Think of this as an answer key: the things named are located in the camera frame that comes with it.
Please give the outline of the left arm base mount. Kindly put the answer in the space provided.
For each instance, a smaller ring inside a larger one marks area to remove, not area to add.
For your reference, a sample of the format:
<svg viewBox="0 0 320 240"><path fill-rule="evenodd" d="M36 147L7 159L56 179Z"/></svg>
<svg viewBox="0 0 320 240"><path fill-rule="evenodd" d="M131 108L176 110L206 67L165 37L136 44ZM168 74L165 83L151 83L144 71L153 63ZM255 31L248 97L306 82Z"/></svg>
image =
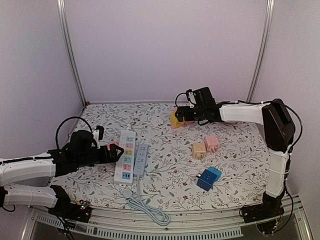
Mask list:
<svg viewBox="0 0 320 240"><path fill-rule="evenodd" d="M48 213L60 217L63 220L74 220L82 223L88 223L91 217L92 208L90 203L83 199L72 203L69 195L59 185L51 185L57 202L54 207L48 208Z"/></svg>

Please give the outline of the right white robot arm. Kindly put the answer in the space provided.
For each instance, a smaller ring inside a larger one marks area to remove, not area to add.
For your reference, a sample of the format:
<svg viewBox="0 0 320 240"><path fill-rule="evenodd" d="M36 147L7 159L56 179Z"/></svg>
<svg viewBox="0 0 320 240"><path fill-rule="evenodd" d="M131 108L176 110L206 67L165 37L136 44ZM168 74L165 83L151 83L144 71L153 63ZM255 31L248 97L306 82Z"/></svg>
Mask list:
<svg viewBox="0 0 320 240"><path fill-rule="evenodd" d="M188 89L184 95L188 104L177 105L174 113L179 122L244 122L263 126L270 156L265 194L272 198L280 196L285 190L289 160L295 144L296 127L290 115L292 110L279 98L262 102L216 102L208 87Z"/></svg>

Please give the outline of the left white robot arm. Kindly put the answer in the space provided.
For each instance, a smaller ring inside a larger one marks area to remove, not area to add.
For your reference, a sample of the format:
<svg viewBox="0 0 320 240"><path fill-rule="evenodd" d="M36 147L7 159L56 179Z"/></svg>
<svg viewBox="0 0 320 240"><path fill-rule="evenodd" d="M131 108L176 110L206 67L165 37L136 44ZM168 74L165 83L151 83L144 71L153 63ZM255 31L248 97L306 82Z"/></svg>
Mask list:
<svg viewBox="0 0 320 240"><path fill-rule="evenodd" d="M101 145L99 130L73 132L63 147L45 153L0 161L0 205L42 206L55 208L63 217L74 213L74 205L59 185L34 187L18 182L42 178L60 177L75 173L82 167L116 163L124 153L117 144Z"/></svg>

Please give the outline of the dark blue cube socket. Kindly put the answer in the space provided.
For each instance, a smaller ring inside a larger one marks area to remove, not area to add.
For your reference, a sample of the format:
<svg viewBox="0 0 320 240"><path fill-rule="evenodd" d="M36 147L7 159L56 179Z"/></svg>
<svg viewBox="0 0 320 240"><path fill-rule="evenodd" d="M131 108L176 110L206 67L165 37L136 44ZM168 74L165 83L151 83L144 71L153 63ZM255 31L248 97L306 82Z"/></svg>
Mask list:
<svg viewBox="0 0 320 240"><path fill-rule="evenodd" d="M208 192L214 183L220 179L221 175L222 172L220 170L210 166L208 169L205 169L202 174L197 176L198 180L196 185Z"/></svg>

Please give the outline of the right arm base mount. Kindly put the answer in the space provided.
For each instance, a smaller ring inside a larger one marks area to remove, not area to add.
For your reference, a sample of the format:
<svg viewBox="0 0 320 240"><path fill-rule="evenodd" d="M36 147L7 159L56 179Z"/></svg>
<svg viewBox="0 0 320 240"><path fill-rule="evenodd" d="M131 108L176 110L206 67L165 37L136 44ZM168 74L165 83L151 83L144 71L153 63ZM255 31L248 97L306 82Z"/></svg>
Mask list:
<svg viewBox="0 0 320 240"><path fill-rule="evenodd" d="M239 210L239 215L243 218L245 223L252 223L283 215L285 213L282 205L282 198L284 195L285 191L277 197L272 197L264 192L262 203L243 206Z"/></svg>

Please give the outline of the beige cube socket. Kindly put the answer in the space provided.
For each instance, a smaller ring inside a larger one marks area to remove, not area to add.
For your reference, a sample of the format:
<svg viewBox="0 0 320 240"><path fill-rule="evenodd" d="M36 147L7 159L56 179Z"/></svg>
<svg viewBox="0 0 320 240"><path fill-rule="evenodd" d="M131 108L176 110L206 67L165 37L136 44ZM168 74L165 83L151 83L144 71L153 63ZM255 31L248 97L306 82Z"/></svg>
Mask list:
<svg viewBox="0 0 320 240"><path fill-rule="evenodd" d="M192 158L202 160L206 157L206 145L203 142L196 142L192 145Z"/></svg>

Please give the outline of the pink power strip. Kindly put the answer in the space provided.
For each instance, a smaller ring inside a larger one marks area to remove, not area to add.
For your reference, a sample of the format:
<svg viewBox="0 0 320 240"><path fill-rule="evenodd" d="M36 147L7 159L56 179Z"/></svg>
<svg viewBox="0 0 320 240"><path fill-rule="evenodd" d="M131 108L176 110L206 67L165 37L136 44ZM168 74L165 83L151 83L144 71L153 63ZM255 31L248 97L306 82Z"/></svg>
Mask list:
<svg viewBox="0 0 320 240"><path fill-rule="evenodd" d="M191 124L194 124L195 122L194 121L186 121L186 122L177 122L175 124L172 124L171 125L171 128L172 129L178 129L180 127L185 127L187 125L191 125Z"/></svg>

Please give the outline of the pink cube socket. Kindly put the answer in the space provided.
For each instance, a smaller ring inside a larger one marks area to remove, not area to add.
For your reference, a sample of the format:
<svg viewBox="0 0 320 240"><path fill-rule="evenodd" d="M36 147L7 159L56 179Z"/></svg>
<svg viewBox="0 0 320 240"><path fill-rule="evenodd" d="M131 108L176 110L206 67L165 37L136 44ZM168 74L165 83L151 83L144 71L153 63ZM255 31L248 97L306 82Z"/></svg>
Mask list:
<svg viewBox="0 0 320 240"><path fill-rule="evenodd" d="M220 143L215 135L206 136L204 139L204 144L207 153L215 153L218 151Z"/></svg>

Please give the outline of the yellow cube socket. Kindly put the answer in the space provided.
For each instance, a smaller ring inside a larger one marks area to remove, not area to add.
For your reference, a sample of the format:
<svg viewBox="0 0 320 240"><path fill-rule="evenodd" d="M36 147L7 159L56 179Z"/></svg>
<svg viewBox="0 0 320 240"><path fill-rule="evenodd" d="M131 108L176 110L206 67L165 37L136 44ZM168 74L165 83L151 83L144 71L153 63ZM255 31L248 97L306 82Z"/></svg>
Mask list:
<svg viewBox="0 0 320 240"><path fill-rule="evenodd" d="M179 121L175 115L175 111L173 111L170 115L170 122L171 122L171 127L173 129L177 129L179 127L182 127L185 124L185 121Z"/></svg>

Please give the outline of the white power strip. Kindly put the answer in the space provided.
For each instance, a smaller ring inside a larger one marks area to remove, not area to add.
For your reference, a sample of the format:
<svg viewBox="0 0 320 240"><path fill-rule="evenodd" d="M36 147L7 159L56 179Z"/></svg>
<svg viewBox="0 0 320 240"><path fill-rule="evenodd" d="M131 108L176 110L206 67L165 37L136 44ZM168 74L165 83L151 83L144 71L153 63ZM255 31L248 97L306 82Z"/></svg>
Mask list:
<svg viewBox="0 0 320 240"><path fill-rule="evenodd" d="M128 123L125 130L121 130L118 145L123 148L124 153L115 165L114 183L120 186L131 186L133 184L133 169L136 146L136 133Z"/></svg>

